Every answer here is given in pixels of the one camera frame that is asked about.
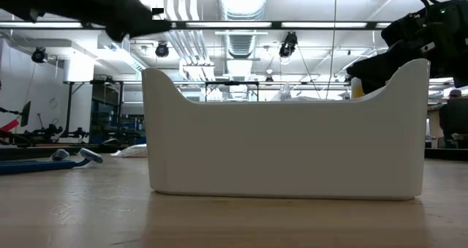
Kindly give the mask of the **silver ventilation duct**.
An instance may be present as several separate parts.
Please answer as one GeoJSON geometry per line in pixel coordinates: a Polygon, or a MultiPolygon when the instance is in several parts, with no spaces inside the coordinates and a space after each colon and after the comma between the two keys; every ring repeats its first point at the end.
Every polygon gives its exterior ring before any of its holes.
{"type": "Polygon", "coordinates": [[[223,20],[262,20],[267,0],[219,0],[223,20]]]}

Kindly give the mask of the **black aluminium table frame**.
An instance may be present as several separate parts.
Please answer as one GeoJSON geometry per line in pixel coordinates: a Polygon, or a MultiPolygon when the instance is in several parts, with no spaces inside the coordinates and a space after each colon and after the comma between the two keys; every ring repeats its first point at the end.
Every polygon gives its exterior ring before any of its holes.
{"type": "MultiPolygon", "coordinates": [[[[64,149],[70,154],[78,153],[80,146],[46,146],[28,148],[0,148],[0,161],[11,161],[18,159],[33,159],[49,157],[58,149],[64,149]]],[[[110,154],[118,150],[112,146],[86,146],[86,149],[96,153],[110,154]]],[[[450,161],[468,162],[468,149],[425,149],[426,159],[440,159],[450,161]]]]}

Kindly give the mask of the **dark blue disposable razor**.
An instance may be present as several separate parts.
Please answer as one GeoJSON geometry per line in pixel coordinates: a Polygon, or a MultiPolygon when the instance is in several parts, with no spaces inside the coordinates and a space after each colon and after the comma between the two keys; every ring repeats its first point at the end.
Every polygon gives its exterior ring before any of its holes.
{"type": "Polygon", "coordinates": [[[25,159],[48,158],[52,160],[65,159],[69,153],[62,149],[55,148],[19,148],[0,149],[0,164],[14,162],[25,159]]]}
{"type": "Polygon", "coordinates": [[[70,153],[69,153],[69,156],[67,158],[59,159],[59,160],[52,160],[52,159],[49,159],[48,161],[22,160],[22,161],[7,162],[6,164],[0,164],[0,176],[21,174],[21,173],[36,173],[36,172],[51,171],[51,170],[66,170],[66,169],[83,167],[90,162],[96,162],[98,164],[102,164],[104,162],[104,159],[100,154],[97,154],[85,148],[81,148],[76,154],[82,158],[81,161],[77,162],[77,161],[70,159],[69,158],[70,153]]]}

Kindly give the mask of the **black background frame stand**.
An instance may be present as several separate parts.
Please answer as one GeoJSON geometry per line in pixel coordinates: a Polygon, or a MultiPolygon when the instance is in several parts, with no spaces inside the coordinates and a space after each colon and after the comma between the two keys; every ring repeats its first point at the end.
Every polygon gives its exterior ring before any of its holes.
{"type": "Polygon", "coordinates": [[[89,105],[89,108],[79,107],[75,113],[72,112],[72,104],[73,104],[73,95],[77,92],[81,94],[80,89],[84,86],[102,86],[103,89],[106,89],[107,86],[114,86],[118,85],[118,89],[116,92],[118,93],[118,102],[116,103],[117,111],[114,113],[114,119],[116,120],[117,130],[121,129],[121,119],[122,119],[122,104],[124,101],[124,82],[117,81],[117,80],[90,80],[90,81],[64,81],[65,84],[69,85],[68,91],[68,100],[67,100],[67,117],[66,117],[66,124],[65,128],[60,135],[60,138],[78,138],[81,136],[82,138],[85,137],[84,133],[88,134],[90,128],[85,127],[85,125],[78,124],[76,129],[70,129],[70,119],[72,117],[78,118],[78,120],[83,120],[89,118],[89,125],[91,125],[91,117],[92,117],[92,105],[89,105]]]}

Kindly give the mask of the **yellow canister white lid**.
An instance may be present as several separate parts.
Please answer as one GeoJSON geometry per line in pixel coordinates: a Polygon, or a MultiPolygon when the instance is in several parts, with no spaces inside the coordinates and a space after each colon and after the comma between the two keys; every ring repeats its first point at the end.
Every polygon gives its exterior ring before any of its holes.
{"type": "Polygon", "coordinates": [[[362,97],[365,95],[365,92],[363,90],[363,84],[361,79],[359,78],[353,78],[350,82],[350,87],[351,87],[351,98],[352,99],[357,99],[359,97],[362,97]]]}

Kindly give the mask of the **black monitor on arm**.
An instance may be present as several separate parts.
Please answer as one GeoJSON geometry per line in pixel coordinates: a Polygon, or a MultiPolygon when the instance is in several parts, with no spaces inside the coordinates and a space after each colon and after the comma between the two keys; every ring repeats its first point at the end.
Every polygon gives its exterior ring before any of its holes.
{"type": "Polygon", "coordinates": [[[31,101],[28,101],[20,112],[21,120],[20,126],[25,127],[29,123],[29,115],[31,110],[31,101]]]}

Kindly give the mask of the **person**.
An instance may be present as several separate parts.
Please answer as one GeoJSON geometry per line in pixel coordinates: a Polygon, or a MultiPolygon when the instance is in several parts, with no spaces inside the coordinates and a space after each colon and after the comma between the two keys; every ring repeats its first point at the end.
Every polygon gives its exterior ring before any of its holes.
{"type": "Polygon", "coordinates": [[[461,90],[449,92],[447,103],[439,109],[439,127],[446,149],[456,148],[453,134],[468,134],[468,97],[462,97],[461,90]]]}

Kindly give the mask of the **red object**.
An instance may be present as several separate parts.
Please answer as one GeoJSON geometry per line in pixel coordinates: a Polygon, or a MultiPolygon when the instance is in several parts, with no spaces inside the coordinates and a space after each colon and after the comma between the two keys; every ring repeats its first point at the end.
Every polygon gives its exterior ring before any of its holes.
{"type": "Polygon", "coordinates": [[[9,132],[12,129],[16,128],[19,124],[20,122],[17,119],[11,120],[4,126],[0,127],[0,131],[9,132]]]}

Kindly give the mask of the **white plastic bin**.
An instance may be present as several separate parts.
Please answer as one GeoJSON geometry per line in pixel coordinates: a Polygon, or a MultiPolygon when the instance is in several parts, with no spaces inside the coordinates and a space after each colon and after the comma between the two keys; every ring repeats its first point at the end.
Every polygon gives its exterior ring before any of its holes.
{"type": "Polygon", "coordinates": [[[193,102],[142,74],[149,184],[174,195],[406,200],[423,187],[430,63],[363,97],[193,102]]]}

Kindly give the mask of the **black overhead light bar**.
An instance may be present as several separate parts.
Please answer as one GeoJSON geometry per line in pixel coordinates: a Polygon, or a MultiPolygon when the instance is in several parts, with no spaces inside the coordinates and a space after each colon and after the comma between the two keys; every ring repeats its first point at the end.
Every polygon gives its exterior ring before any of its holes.
{"type": "MultiPolygon", "coordinates": [[[[345,31],[376,31],[389,26],[385,21],[222,21],[222,20],[179,20],[171,22],[175,30],[345,30],[345,31]]],[[[0,29],[23,30],[71,30],[86,29],[79,22],[74,21],[0,21],[0,29]]]]}

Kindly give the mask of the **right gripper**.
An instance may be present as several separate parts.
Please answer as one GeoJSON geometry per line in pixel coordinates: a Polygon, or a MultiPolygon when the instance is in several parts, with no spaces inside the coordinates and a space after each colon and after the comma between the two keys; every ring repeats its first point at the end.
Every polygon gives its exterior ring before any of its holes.
{"type": "MultiPolygon", "coordinates": [[[[468,0],[449,0],[434,4],[430,15],[410,13],[395,20],[381,32],[388,47],[406,45],[408,42],[433,42],[431,77],[452,78],[455,87],[468,86],[468,0]]],[[[383,54],[357,61],[347,68],[347,74],[361,80],[363,92],[394,85],[401,92],[428,93],[428,62],[423,69],[409,62],[424,57],[415,51],[389,50],[383,54]]]]}

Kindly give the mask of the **black ceiling spotlight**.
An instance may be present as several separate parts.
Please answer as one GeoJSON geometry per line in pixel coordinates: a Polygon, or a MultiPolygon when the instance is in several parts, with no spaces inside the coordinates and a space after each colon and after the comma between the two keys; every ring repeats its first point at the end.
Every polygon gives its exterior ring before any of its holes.
{"type": "Polygon", "coordinates": [[[155,49],[155,55],[159,58],[164,58],[169,55],[169,48],[167,46],[167,42],[160,41],[155,49]]]}
{"type": "Polygon", "coordinates": [[[298,44],[298,38],[294,31],[287,32],[286,37],[281,43],[281,47],[279,49],[279,56],[281,58],[288,58],[290,57],[294,51],[295,47],[298,44]]]}
{"type": "Polygon", "coordinates": [[[36,47],[31,55],[31,60],[38,64],[44,64],[48,61],[48,54],[45,47],[36,47]]]}

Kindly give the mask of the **blue shelving unit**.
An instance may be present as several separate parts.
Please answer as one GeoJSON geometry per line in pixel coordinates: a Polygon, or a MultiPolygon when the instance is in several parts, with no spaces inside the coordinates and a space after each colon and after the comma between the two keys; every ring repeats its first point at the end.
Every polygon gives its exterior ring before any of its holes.
{"type": "Polygon", "coordinates": [[[146,143],[142,101],[126,98],[121,81],[92,85],[90,141],[104,143],[115,139],[124,145],[146,143]]]}

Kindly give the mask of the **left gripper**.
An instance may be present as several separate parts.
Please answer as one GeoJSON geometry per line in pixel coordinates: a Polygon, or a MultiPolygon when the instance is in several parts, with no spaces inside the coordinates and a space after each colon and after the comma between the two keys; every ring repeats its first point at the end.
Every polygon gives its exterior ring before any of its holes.
{"type": "Polygon", "coordinates": [[[41,0],[42,10],[84,23],[105,26],[113,41],[144,35],[147,31],[169,31],[171,22],[160,15],[164,8],[148,8],[140,0],[41,0]]]}

